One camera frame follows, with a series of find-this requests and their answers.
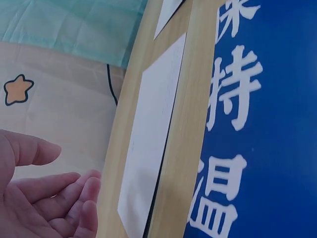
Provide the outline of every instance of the wooden board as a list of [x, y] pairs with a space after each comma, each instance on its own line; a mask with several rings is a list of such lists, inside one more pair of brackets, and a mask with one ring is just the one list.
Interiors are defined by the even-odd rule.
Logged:
[[99, 196], [98, 238], [126, 238], [117, 212], [142, 72], [188, 31], [149, 237], [181, 238], [206, 122], [216, 9], [224, 0], [186, 0], [153, 40], [162, 0], [149, 0], [122, 86]]

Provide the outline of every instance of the black line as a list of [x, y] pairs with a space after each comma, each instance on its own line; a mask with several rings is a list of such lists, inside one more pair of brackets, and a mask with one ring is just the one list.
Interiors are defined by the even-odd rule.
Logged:
[[110, 88], [110, 91], [111, 91], [111, 94], [113, 96], [113, 99], [114, 99], [114, 103], [116, 106], [118, 106], [118, 100], [113, 92], [113, 88], [112, 88], [112, 83], [111, 83], [111, 76], [110, 76], [110, 65], [107, 63], [107, 73], [108, 73], [108, 82], [109, 82], [109, 88]]
[[164, 146], [164, 150], [163, 150], [162, 161], [161, 161], [159, 172], [158, 172], [158, 180], [157, 180], [157, 183], [155, 185], [153, 200], [152, 200], [152, 203], [151, 203], [149, 216], [148, 216], [148, 219], [147, 219], [147, 223], [146, 223], [142, 238], [147, 238], [148, 235], [149, 235], [149, 231], [150, 231], [150, 226], [151, 226], [151, 221], [152, 221], [152, 216], [153, 216], [153, 211], [154, 211], [154, 205], [155, 205], [155, 201], [156, 201], [156, 198], [157, 198], [157, 193], [158, 193], [158, 188], [159, 188], [159, 181], [160, 181], [160, 175], [161, 175], [161, 172], [162, 172], [162, 167], [163, 167], [163, 162], [164, 162], [164, 157], [165, 157], [165, 151], [166, 151], [166, 146], [167, 146], [167, 140], [168, 140], [168, 136], [169, 136], [170, 125], [172, 123], [172, 117], [173, 117], [174, 106], [175, 106], [175, 101], [176, 101], [176, 94], [177, 94], [177, 92], [175, 93], [175, 97], [174, 97], [174, 103], [173, 103], [172, 113], [171, 113], [171, 117], [170, 117], [170, 121], [169, 121], [169, 125], [168, 125], [168, 131], [167, 131], [165, 146]]

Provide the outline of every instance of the star print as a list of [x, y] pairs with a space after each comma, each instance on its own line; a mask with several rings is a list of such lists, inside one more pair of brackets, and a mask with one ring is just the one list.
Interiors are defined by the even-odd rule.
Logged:
[[29, 99], [28, 91], [34, 86], [32, 80], [25, 79], [20, 74], [15, 80], [8, 81], [4, 85], [5, 104], [11, 106], [15, 103], [25, 103]]

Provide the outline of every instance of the blue poster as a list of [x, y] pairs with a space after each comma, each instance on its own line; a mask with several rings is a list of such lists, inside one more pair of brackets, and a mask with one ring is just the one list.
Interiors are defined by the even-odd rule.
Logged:
[[316, 0], [219, 9], [184, 238], [317, 237], [316, 23]]

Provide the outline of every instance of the light blue fabric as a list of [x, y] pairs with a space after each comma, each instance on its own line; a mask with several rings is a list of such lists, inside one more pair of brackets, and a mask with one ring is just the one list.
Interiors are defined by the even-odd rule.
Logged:
[[147, 0], [0, 0], [0, 40], [127, 67]]

